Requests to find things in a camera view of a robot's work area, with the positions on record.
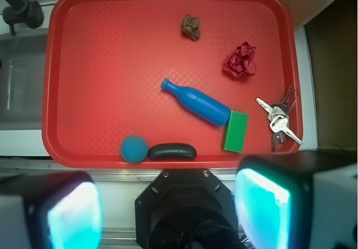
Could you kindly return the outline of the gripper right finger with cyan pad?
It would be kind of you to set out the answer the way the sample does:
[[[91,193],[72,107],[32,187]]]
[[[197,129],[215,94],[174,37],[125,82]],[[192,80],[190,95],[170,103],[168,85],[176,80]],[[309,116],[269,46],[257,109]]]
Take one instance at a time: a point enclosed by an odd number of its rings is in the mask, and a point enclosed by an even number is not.
[[[246,156],[233,195],[254,248],[357,247],[356,152]]]

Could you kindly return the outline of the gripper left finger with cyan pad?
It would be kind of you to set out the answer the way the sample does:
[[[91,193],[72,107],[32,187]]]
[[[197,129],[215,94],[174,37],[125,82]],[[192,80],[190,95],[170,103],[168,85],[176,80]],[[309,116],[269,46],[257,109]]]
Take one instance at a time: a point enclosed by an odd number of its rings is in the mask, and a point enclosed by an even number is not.
[[[1,248],[98,248],[103,205],[83,171],[1,178]]]

